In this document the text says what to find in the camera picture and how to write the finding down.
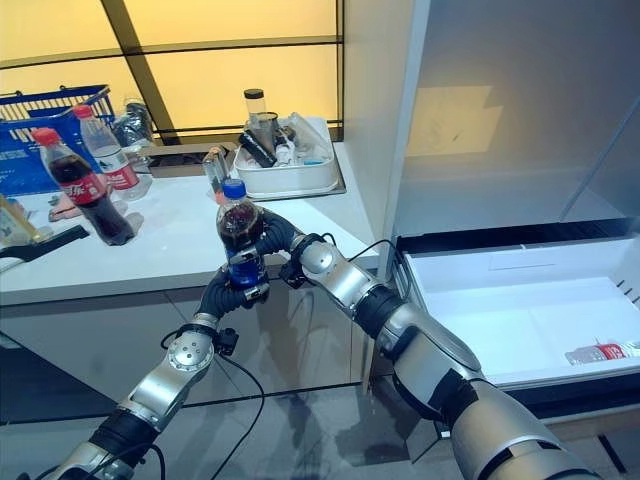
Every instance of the black cable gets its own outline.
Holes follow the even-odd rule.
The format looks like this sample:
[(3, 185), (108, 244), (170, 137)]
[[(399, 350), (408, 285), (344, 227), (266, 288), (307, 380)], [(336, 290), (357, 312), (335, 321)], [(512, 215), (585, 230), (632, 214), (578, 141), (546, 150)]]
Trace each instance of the black cable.
[(329, 238), (331, 239), (331, 243), (333, 243), (333, 246), (334, 246), (334, 247), (337, 247), (337, 246), (338, 246), (338, 244), (336, 243), (336, 239), (335, 239), (335, 237), (334, 237), (332, 234), (330, 234), (329, 232), (327, 232), (327, 233), (323, 233), (323, 234), (322, 234), (322, 235), (320, 235), (320, 236), (321, 236), (322, 238), (324, 238), (324, 237), (329, 237)]
[(175, 335), (176, 333), (178, 333), (178, 330), (172, 330), (171, 332), (167, 333), (164, 337), (162, 337), (162, 340), (160, 340), (160, 347), (163, 348), (164, 350), (168, 350), (169, 347), (167, 347), (164, 342), (166, 342), (167, 340), (169, 340), (169, 337), (172, 337), (173, 335)]
[(351, 257), (349, 259), (350, 262), (353, 262), (356, 258), (358, 258), (360, 255), (364, 255), (365, 253), (367, 253), (369, 250), (371, 250), (373, 247), (376, 247), (378, 245), (380, 245), (381, 243), (388, 243), (391, 248), (393, 248), (393, 250), (398, 253), (398, 249), (396, 248), (396, 246), (393, 244), (393, 242), (391, 240), (387, 240), (386, 238), (383, 238), (382, 240), (378, 240), (377, 242), (372, 243), (371, 245), (369, 245), (367, 248), (365, 248), (364, 250), (356, 253), (353, 257)]
[(47, 468), (44, 472), (42, 472), (40, 475), (38, 475), (36, 478), (34, 478), (33, 480), (42, 480), (44, 477), (46, 477), (47, 475), (49, 475), (51, 472), (53, 472), (56, 468), (58, 468), (60, 465), (54, 465), (51, 468)]
[(402, 269), (404, 270), (404, 274), (407, 277), (407, 291), (404, 292), (404, 295), (402, 295), (402, 300), (407, 300), (407, 298), (409, 298), (409, 293), (411, 292), (411, 289), (413, 288), (413, 279), (411, 277), (411, 274), (409, 273), (409, 268), (405, 264), (405, 262), (404, 262), (404, 260), (402, 258), (402, 255), (400, 254), (400, 251), (398, 250), (398, 247), (396, 247), (391, 240), (388, 240), (386, 238), (383, 238), (382, 240), (378, 240), (377, 242), (374, 242), (371, 245), (369, 245), (364, 250), (356, 253), (348, 261), (349, 262), (354, 261), (356, 258), (358, 258), (359, 256), (367, 253), (373, 247), (375, 247), (377, 245), (380, 245), (381, 243), (387, 243), (391, 248), (393, 248), (394, 257), (396, 259), (396, 262), (398, 262), (398, 265), (400, 265), (402, 267)]
[(227, 457), (223, 460), (223, 462), (220, 464), (220, 466), (218, 467), (218, 469), (216, 470), (216, 473), (213, 474), (213, 476), (211, 477), (211, 480), (215, 480), (215, 478), (220, 474), (220, 472), (222, 471), (222, 469), (225, 467), (225, 465), (227, 464), (227, 462), (231, 459), (231, 457), (233, 456), (233, 454), (236, 452), (236, 450), (238, 449), (238, 447), (242, 444), (242, 442), (244, 441), (245, 438), (247, 438), (249, 436), (249, 434), (251, 433), (251, 430), (253, 430), (253, 427), (255, 426), (255, 424), (258, 421), (258, 418), (260, 418), (260, 414), (262, 413), (262, 409), (264, 408), (264, 389), (262, 388), (262, 385), (260, 385), (260, 382), (258, 381), (258, 379), (256, 377), (254, 377), (251, 372), (249, 370), (247, 370), (246, 368), (244, 368), (242, 365), (240, 365), (239, 363), (234, 362), (233, 360), (231, 360), (230, 358), (224, 356), (224, 355), (220, 355), (220, 358), (222, 358), (225, 362), (233, 365), (234, 367), (238, 368), (239, 370), (242, 370), (245, 375), (247, 375), (251, 380), (253, 380), (253, 383), (256, 384), (256, 386), (258, 387), (258, 390), (260, 390), (260, 408), (258, 408), (258, 413), (256, 413), (256, 416), (253, 419), (253, 422), (251, 422), (251, 425), (249, 425), (249, 428), (247, 429), (246, 432), (244, 432), (244, 435), (242, 435), (242, 437), (240, 437), (240, 440), (238, 440), (238, 442), (236, 443), (236, 445), (233, 447), (233, 449), (229, 452), (229, 455), (227, 455)]
[(158, 447), (157, 445), (154, 445), (153, 443), (139, 443), (138, 445), (134, 445), (130, 448), (123, 450), (118, 455), (109, 457), (107, 460), (100, 462), (100, 464), (96, 468), (91, 470), (82, 480), (89, 480), (93, 475), (98, 473), (100, 470), (107, 468), (116, 460), (120, 460), (125, 455), (131, 452), (134, 452), (136, 450), (139, 450), (140, 448), (148, 448), (149, 450), (153, 450), (154, 452), (156, 452), (156, 454), (158, 455), (158, 461), (160, 462), (160, 480), (166, 480), (167, 468), (164, 462), (164, 455), (162, 454), (162, 450), (160, 450), (160, 447)]

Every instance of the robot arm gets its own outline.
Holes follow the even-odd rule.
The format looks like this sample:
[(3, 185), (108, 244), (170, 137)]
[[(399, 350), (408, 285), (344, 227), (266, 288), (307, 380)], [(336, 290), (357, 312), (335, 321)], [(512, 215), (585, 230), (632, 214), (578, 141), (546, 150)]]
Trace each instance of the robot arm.
[[(227, 277), (224, 267), (218, 270), (193, 319), (178, 330), (160, 364), (48, 478), (127, 480), (133, 476), (133, 469), (182, 407), (191, 387), (204, 377), (213, 355), (233, 353), (238, 336), (232, 329), (218, 331), (219, 319), (240, 306), (250, 307), (269, 288), (260, 284), (234, 290), (227, 287)], [(114, 456), (121, 458), (110, 461)], [(108, 464), (100, 468), (103, 462)]]
[(394, 364), (401, 397), (423, 418), (448, 425), (465, 479), (599, 478), (531, 412), (487, 382), (469, 347), (427, 312), (403, 302), (318, 235), (291, 228), (281, 238), (268, 246), (258, 242), (255, 251), (290, 251), (284, 280), (323, 288), (375, 340)]
[[(394, 364), (393, 381), (402, 398), (424, 418), (449, 426), (465, 479), (599, 478), (527, 409), (488, 383), (467, 345), (428, 313), (405, 303), (320, 236), (304, 235), (272, 212), (265, 210), (264, 217), (266, 235), (230, 262), (290, 252), (281, 277), (294, 288), (306, 280), (323, 288), (375, 340)], [(206, 373), (213, 354), (233, 351), (237, 335), (230, 329), (217, 330), (220, 317), (239, 306), (250, 307), (267, 289), (268, 285), (246, 291), (228, 288), (226, 271), (220, 270), (164, 360), (50, 478), (131, 478), (191, 386)], [(111, 462), (114, 456), (121, 458)], [(104, 462), (108, 466), (96, 471)]]

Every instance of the soda bottle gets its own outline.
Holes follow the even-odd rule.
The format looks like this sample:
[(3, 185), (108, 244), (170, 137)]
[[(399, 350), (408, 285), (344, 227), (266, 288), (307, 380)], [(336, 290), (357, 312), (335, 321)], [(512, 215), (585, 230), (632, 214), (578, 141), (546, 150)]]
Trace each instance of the soda bottle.
[[(225, 203), (218, 209), (218, 234), (224, 243), (227, 258), (252, 246), (264, 229), (262, 212), (247, 200), (242, 180), (228, 178), (222, 182)], [(238, 288), (253, 287), (266, 282), (266, 269), (262, 258), (229, 265), (231, 284)]]
[(106, 187), (87, 161), (61, 144), (52, 128), (38, 128), (31, 134), (41, 145), (42, 161), (49, 174), (95, 227), (100, 238), (108, 245), (124, 245), (133, 238), (131, 225), (114, 208)]
[(109, 127), (93, 116), (89, 105), (76, 105), (73, 114), (80, 120), (80, 134), (85, 146), (116, 193), (124, 200), (137, 200), (149, 189), (141, 182)]
[(598, 343), (588, 347), (576, 348), (572, 352), (567, 352), (564, 356), (571, 365), (582, 365), (584, 363), (602, 362), (604, 360), (615, 360), (618, 358), (640, 357), (640, 341), (618, 343)]

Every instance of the red bottle label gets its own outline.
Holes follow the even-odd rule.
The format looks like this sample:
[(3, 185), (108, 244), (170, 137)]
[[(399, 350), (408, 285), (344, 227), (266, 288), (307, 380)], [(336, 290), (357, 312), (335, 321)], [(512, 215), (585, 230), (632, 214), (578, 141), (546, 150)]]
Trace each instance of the red bottle label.
[(95, 173), (86, 175), (74, 182), (60, 183), (59, 185), (62, 191), (76, 205), (93, 202), (107, 192), (107, 189), (100, 183)]
[(614, 360), (616, 358), (625, 358), (622, 349), (615, 343), (605, 343), (604, 345), (595, 345), (595, 347), (607, 357), (607, 360)]
[(134, 172), (131, 165), (128, 164), (119, 170), (108, 172), (106, 175), (109, 183), (113, 185), (113, 188), (116, 190), (126, 190), (127, 188), (137, 185), (139, 181), (136, 172)]

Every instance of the white drawer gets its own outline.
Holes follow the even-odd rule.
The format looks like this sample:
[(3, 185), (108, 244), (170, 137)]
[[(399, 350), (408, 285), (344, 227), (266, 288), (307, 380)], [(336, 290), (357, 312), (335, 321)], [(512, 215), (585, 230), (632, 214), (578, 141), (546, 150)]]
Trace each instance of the white drawer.
[(405, 261), (418, 303), (471, 347), (496, 385), (640, 372), (640, 357), (585, 365), (565, 357), (640, 340), (640, 238), (405, 254)]

